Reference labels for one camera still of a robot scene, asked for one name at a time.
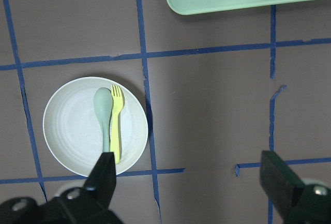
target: spoon handle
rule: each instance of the spoon handle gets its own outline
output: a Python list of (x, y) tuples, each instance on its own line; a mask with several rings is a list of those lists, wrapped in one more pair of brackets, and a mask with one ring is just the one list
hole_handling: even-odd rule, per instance
[(102, 152), (109, 152), (109, 124), (102, 125)]

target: plate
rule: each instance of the plate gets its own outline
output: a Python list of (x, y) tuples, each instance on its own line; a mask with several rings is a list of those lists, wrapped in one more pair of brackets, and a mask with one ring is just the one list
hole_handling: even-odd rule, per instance
[(85, 77), (59, 88), (44, 111), (42, 127), (46, 144), (68, 170), (88, 176), (102, 153), (102, 133), (94, 112), (94, 95), (101, 88), (121, 87), (124, 107), (120, 113), (122, 157), (116, 175), (128, 170), (142, 155), (148, 137), (145, 112), (124, 86), (105, 78)]

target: blue tape line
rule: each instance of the blue tape line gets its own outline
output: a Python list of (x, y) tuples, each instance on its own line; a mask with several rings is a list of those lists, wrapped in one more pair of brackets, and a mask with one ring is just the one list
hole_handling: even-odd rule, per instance
[(28, 134), (29, 134), (29, 138), (30, 138), (33, 158), (35, 161), (36, 172), (37, 172), (37, 176), (38, 176), (38, 179), (40, 182), (40, 187), (42, 188), (43, 192), (45, 192), (45, 187), (42, 182), (42, 173), (41, 173), (41, 168), (40, 168), (40, 163), (39, 163), (35, 136), (34, 136), (34, 132), (33, 132), (33, 128), (32, 128), (30, 111), (29, 111), (29, 107), (27, 104), (27, 98), (26, 98), (26, 93), (25, 93), (25, 88), (24, 88), (25, 83), (24, 83), (23, 71), (22, 71), (21, 62), (20, 62), (20, 59), (18, 56), (18, 49), (17, 49), (15, 32), (14, 32), (14, 26), (13, 26), (12, 17), (11, 17), (9, 0), (3, 0), (3, 2), (4, 2), (4, 7), (5, 7), (5, 14), (6, 14), (6, 19), (7, 19), (11, 47), (12, 47), (15, 64), (16, 64), (16, 69), (17, 69), (17, 74), (18, 74), (19, 82), (20, 82), (21, 94), (22, 94), (22, 99), (23, 99), (23, 107), (24, 107), (26, 121), (27, 121), (27, 130), (28, 130)]
[(209, 47), (209, 48), (174, 50), (174, 51), (163, 51), (163, 52), (148, 52), (147, 57), (169, 57), (169, 56), (195, 55), (195, 54), (216, 53), (216, 52), (258, 50), (258, 49), (269, 49), (269, 48), (270, 48), (270, 44), (268, 43), (238, 44), (234, 46), (224, 46), (224, 47)]
[(275, 142), (274, 142), (274, 131), (275, 131), (275, 101), (277, 96), (287, 87), (287, 85), (282, 85), (279, 90), (272, 96), (269, 102), (269, 149), (274, 151)]
[[(156, 170), (157, 174), (175, 174), (175, 173), (183, 173), (185, 168), (178, 168), (178, 169), (162, 169)], [(142, 175), (152, 175), (155, 173), (152, 170), (145, 170), (145, 171), (126, 171), (118, 177), (121, 176), (142, 176)], [(37, 182), (56, 182), (56, 181), (71, 181), (71, 180), (85, 180), (85, 176), (80, 175), (72, 175), (72, 176), (48, 176), (43, 177), (41, 180), (37, 177), (31, 178), (15, 178), (15, 179), (1, 179), (0, 184), (19, 184), (19, 183), (37, 183)]]
[(16, 70), (16, 65), (0, 65), (0, 71)]
[(331, 158), (309, 158), (309, 159), (295, 159), (285, 161), (288, 165), (303, 165), (310, 163), (330, 163)]
[(268, 199), (268, 224), (273, 224), (274, 207), (270, 199)]
[(258, 162), (258, 163), (238, 163), (236, 165), (236, 168), (258, 168), (261, 166), (261, 163)]
[(153, 175), (153, 174), (175, 174), (183, 173), (185, 168), (178, 169), (162, 169), (162, 170), (146, 170), (146, 171), (126, 171), (118, 175), (121, 176), (142, 176), (142, 175)]
[(56, 182), (56, 181), (70, 181), (70, 180), (84, 180), (85, 176), (73, 175), (73, 176), (48, 176), (44, 177), (42, 180), (44, 182)]
[(45, 186), (43, 185), (43, 182), (39, 182), (39, 186), (40, 186), (41, 191), (43, 193), (43, 197), (45, 198), (46, 202), (48, 202), (47, 195), (46, 195), (46, 189), (45, 189)]
[(107, 61), (139, 59), (139, 58), (141, 58), (140, 53), (134, 53), (134, 54), (123, 54), (117, 57), (97, 56), (97, 57), (55, 59), (48, 61), (34, 61), (34, 62), (21, 63), (21, 66), (22, 68), (31, 68), (31, 67), (42, 67), (42, 66), (67, 65), (72, 63), (107, 62)]
[(234, 169), (234, 174), (236, 175), (236, 177), (239, 177), (240, 174), (240, 166), (236, 165), (236, 168)]
[(146, 39), (145, 39), (145, 27), (144, 27), (144, 16), (143, 16), (143, 4), (142, 0), (137, 1), (137, 15), (138, 15), (138, 25), (139, 25), (139, 37), (140, 37), (140, 48), (142, 54), (142, 66), (143, 75), (145, 77), (144, 87), (145, 87), (145, 99), (146, 99), (146, 114), (148, 122), (149, 131), (149, 148), (151, 153), (151, 164), (152, 164), (152, 177), (153, 177), (153, 191), (154, 198), (159, 208), (160, 214), (160, 199), (159, 199), (159, 186), (157, 180), (157, 166), (156, 166), (156, 155), (155, 155), (155, 145), (154, 145), (154, 134), (153, 134), (153, 116), (151, 109), (151, 95), (149, 92), (149, 81), (148, 81), (148, 64), (147, 64), (147, 54), (146, 54)]
[(294, 47), (294, 46), (308, 46), (312, 44), (330, 44), (331, 38), (311, 39), (308, 41), (303, 40), (289, 40), (276, 42), (277, 47)]
[(0, 184), (20, 184), (20, 183), (37, 183), (39, 178), (15, 178), (15, 179), (0, 179)]
[(142, 0), (136, 0), (136, 4), (137, 4), (137, 14), (138, 14), (140, 50), (141, 50), (141, 53), (146, 53), (145, 24), (144, 24), (144, 16), (143, 16), (143, 1)]
[[(292, 165), (307, 165), (312, 163), (330, 163), (331, 158), (308, 158), (308, 159), (294, 159), (294, 160), (286, 160), (285, 163), (289, 166)], [(239, 163), (236, 165), (240, 170), (241, 168), (257, 168), (260, 167), (261, 163)]]
[(276, 5), (270, 7), (270, 78), (276, 73)]

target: screw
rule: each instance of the screw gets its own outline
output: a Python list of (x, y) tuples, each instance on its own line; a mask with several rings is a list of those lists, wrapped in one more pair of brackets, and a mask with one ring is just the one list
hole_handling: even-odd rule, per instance
[(25, 208), (27, 205), (26, 199), (22, 198), (19, 202), (15, 203), (11, 208), (13, 211), (18, 211)]
[(81, 192), (79, 189), (74, 189), (73, 191), (71, 191), (67, 194), (67, 198), (69, 200), (72, 200), (72, 199), (79, 197), (80, 194), (81, 194)]
[(320, 185), (316, 185), (314, 187), (314, 192), (316, 195), (320, 195), (320, 196), (326, 196), (327, 195), (327, 188), (320, 186)]

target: blue tape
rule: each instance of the blue tape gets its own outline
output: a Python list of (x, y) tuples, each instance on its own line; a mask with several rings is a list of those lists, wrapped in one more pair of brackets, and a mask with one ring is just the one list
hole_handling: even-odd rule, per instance
[(331, 38), (311, 39), (308, 41), (303, 40), (289, 40), (276, 42), (277, 47), (294, 47), (294, 46), (308, 46), (312, 44), (330, 44)]
[(169, 56), (206, 54), (206, 53), (215, 53), (215, 52), (259, 50), (259, 49), (269, 49), (269, 48), (270, 48), (270, 44), (267, 43), (238, 44), (234, 46), (224, 46), (224, 47), (209, 47), (209, 48), (174, 50), (174, 51), (163, 51), (163, 52), (148, 52), (147, 57), (169, 57)]
[(0, 179), (0, 184), (21, 184), (21, 183), (37, 183), (39, 178), (15, 178), (15, 179)]
[(270, 7), (270, 78), (276, 73), (276, 5)]
[(274, 142), (274, 131), (275, 131), (275, 101), (277, 96), (287, 87), (287, 85), (282, 85), (279, 90), (272, 96), (269, 102), (269, 149), (274, 151), (275, 142)]
[(184, 173), (185, 168), (157, 170), (157, 174)]
[(147, 54), (146, 54), (146, 39), (145, 39), (145, 27), (144, 27), (144, 16), (143, 16), (143, 4), (142, 0), (137, 1), (137, 15), (138, 15), (138, 25), (139, 25), (139, 37), (140, 37), (140, 49), (142, 54), (142, 66), (143, 75), (145, 77), (144, 87), (145, 87), (145, 99), (146, 99), (146, 114), (147, 123), (149, 131), (149, 150), (151, 153), (151, 164), (152, 164), (152, 177), (153, 177), (153, 191), (154, 198), (158, 205), (159, 216), (160, 212), (160, 198), (159, 198), (159, 186), (157, 179), (157, 166), (156, 166), (156, 155), (155, 155), (155, 145), (154, 145), (154, 134), (153, 134), (153, 116), (151, 109), (151, 95), (149, 92), (149, 80), (148, 80), (148, 64), (147, 64)]
[(7, 19), (7, 26), (8, 26), (8, 31), (9, 31), (9, 37), (10, 37), (10, 42), (11, 42), (11, 47), (15, 59), (15, 64), (19, 64), (20, 60), (18, 57), (17, 53), (17, 43), (16, 43), (16, 37), (14, 33), (14, 27), (12, 23), (12, 18), (11, 18), (11, 11), (10, 11), (10, 6), (9, 6), (9, 0), (3, 0), (4, 2), (4, 8), (5, 8), (5, 15)]
[(34, 62), (21, 63), (21, 66), (22, 68), (31, 68), (31, 67), (42, 67), (42, 66), (67, 65), (72, 63), (107, 62), (107, 61), (139, 59), (139, 58), (141, 58), (140, 53), (134, 53), (134, 54), (123, 54), (117, 57), (97, 56), (97, 57), (55, 59), (48, 61), (34, 61)]
[[(306, 165), (311, 163), (330, 163), (331, 157), (329, 158), (308, 158), (308, 159), (293, 159), (293, 160), (286, 160), (285, 163), (289, 166), (292, 165)], [(236, 169), (238, 170), (236, 173), (239, 175), (239, 170), (241, 168), (257, 168), (260, 167), (261, 163), (238, 163), (236, 165)]]
[(0, 65), (0, 71), (3, 70), (16, 70), (16, 65)]
[(234, 169), (234, 174), (236, 175), (236, 177), (239, 177), (240, 174), (240, 166), (236, 165), (236, 168)]
[(273, 224), (274, 207), (270, 199), (268, 199), (268, 224)]
[(48, 176), (44, 177), (43, 182), (56, 182), (56, 181), (70, 181), (70, 180), (84, 180), (85, 176), (73, 175), (73, 176)]
[(145, 170), (145, 171), (125, 171), (119, 175), (117, 175), (118, 177), (121, 176), (144, 176), (144, 175), (152, 175), (152, 171), (151, 170)]

